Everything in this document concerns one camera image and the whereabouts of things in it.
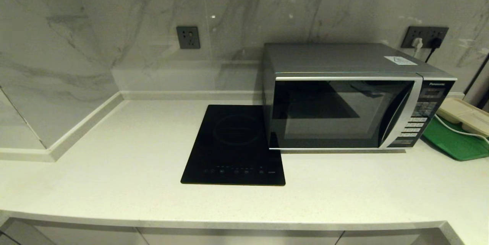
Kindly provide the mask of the silver microwave oven body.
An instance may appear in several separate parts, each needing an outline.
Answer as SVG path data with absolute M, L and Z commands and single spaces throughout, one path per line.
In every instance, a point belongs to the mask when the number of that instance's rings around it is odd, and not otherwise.
M 396 65 L 384 56 L 404 57 L 417 65 Z M 411 118 L 399 137 L 388 148 L 312 151 L 401 151 L 414 147 L 448 96 L 457 78 L 400 50 L 380 43 L 267 43 L 264 45 L 262 56 L 262 102 L 267 140 L 267 120 L 270 111 L 267 107 L 267 100 L 271 98 L 277 77 L 375 76 L 391 78 L 406 75 L 421 76 L 423 84 Z

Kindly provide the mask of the white cabinet corner panel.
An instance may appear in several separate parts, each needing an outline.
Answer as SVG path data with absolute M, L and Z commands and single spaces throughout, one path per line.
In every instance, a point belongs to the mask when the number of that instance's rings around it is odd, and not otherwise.
M 22 219 L 8 219 L 0 226 L 0 239 L 13 245 L 56 245 L 35 226 Z

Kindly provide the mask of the dark metal frame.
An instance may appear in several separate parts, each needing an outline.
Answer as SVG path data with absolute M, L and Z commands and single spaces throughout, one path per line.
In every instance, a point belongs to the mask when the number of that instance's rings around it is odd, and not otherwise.
M 463 100 L 484 109 L 489 105 L 489 53 L 464 91 Z

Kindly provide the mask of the white sticker label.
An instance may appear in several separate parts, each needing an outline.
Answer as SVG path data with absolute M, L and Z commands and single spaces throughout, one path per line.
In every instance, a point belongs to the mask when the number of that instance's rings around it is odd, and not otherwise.
M 412 62 L 409 59 L 400 56 L 384 56 L 384 58 L 388 59 L 390 62 L 395 63 L 396 65 L 403 65 L 403 66 L 417 65 L 415 62 Z

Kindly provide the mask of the black induction cooktop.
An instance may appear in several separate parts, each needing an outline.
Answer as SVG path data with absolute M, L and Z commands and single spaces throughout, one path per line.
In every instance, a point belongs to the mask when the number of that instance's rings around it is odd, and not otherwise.
M 269 149 L 261 105 L 209 105 L 180 182 L 284 186 L 281 153 Z

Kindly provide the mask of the grey wall socket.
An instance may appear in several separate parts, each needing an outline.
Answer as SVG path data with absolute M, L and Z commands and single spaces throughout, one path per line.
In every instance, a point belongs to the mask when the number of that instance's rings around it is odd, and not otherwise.
M 198 27 L 176 27 L 180 49 L 200 49 Z
M 400 47 L 402 49 L 414 48 L 413 42 L 415 39 L 421 39 L 423 46 L 421 48 L 429 48 L 427 39 L 429 27 L 410 26 L 407 29 L 404 39 Z
M 449 27 L 429 27 L 426 36 L 425 46 L 427 48 L 430 48 L 429 45 L 434 38 L 440 38 L 442 39 L 443 42 L 445 37 L 447 36 L 448 31 L 449 31 Z

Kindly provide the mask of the beige power strip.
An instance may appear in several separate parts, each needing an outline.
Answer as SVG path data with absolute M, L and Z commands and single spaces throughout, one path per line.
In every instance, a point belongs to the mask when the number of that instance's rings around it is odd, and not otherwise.
M 450 123 L 460 125 L 468 133 L 489 138 L 489 113 L 463 100 L 446 98 L 436 115 Z

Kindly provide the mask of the microwave door with glass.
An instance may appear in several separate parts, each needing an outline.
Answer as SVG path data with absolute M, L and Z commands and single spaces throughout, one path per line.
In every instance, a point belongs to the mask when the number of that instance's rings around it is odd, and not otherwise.
M 377 150 L 405 128 L 423 79 L 277 77 L 267 100 L 269 147 L 278 150 Z

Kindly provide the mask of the green plastic tray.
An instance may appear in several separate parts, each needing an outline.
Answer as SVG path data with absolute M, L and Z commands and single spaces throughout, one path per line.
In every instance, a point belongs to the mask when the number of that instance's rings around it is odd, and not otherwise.
M 489 157 L 489 143 L 438 116 L 424 130 L 423 140 L 458 161 Z

